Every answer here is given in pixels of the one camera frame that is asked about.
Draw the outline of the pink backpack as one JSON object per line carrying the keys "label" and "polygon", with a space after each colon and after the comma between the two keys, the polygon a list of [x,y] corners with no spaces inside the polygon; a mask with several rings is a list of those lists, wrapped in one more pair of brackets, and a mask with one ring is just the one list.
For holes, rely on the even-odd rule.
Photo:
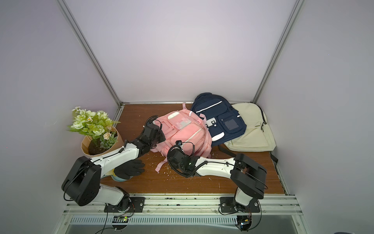
{"label": "pink backpack", "polygon": [[152,152],[159,152],[165,157],[157,165],[156,172],[159,172],[162,166],[168,162],[167,153],[170,148],[177,146],[177,140],[182,141],[181,149],[185,154],[210,158],[212,138],[206,127],[206,117],[203,114],[198,116],[183,104],[183,109],[160,117],[153,116],[147,120],[147,123],[158,125],[166,138],[164,142],[151,149]]}

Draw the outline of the navy blue backpack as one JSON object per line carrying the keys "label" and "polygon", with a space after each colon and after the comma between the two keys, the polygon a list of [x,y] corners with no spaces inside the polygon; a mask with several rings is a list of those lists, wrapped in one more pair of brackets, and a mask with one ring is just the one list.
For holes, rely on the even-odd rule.
{"label": "navy blue backpack", "polygon": [[212,146],[236,139],[246,131],[247,125],[239,112],[222,96],[201,93],[195,98],[191,110],[206,117]]}

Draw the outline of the cream canvas backpack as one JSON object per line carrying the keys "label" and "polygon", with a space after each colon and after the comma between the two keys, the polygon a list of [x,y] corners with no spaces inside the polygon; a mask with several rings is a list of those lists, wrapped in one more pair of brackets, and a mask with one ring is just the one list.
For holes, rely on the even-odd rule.
{"label": "cream canvas backpack", "polygon": [[233,105],[246,124],[243,135],[229,140],[224,145],[234,152],[272,152],[276,142],[265,112],[254,103]]}

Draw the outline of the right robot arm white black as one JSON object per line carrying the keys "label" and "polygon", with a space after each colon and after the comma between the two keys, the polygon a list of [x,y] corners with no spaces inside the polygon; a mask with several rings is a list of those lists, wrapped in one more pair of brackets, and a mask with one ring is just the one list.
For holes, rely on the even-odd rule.
{"label": "right robot arm white black", "polygon": [[263,199],[267,170],[250,157],[239,153],[228,159],[208,159],[189,156],[179,146],[168,151],[168,163],[177,174],[190,178],[194,176],[218,176],[228,178],[237,185],[235,202],[248,206],[252,199]]}

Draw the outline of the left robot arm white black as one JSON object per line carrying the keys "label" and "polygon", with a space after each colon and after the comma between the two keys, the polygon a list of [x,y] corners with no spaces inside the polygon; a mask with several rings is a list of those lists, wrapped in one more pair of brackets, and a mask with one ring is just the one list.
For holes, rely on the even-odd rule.
{"label": "left robot arm white black", "polygon": [[112,153],[93,158],[79,157],[62,183],[64,195],[79,206],[92,202],[113,206],[123,203],[125,191],[101,184],[101,179],[115,168],[122,169],[123,164],[145,155],[165,140],[162,126],[146,123],[140,136],[132,141],[124,141],[124,145]]}

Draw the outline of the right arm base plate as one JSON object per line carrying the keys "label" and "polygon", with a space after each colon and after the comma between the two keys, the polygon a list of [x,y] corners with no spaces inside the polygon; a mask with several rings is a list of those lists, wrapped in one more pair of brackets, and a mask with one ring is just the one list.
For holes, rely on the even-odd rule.
{"label": "right arm base plate", "polygon": [[220,212],[228,213],[260,213],[260,204],[257,199],[251,198],[249,204],[244,206],[235,201],[234,197],[220,197]]}

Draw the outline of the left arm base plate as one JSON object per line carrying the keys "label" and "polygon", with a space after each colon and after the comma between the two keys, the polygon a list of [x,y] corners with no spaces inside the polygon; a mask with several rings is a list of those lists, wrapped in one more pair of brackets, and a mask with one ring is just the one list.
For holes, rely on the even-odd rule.
{"label": "left arm base plate", "polygon": [[108,204],[104,208],[106,213],[141,213],[145,205],[145,197],[124,198],[118,205]]}

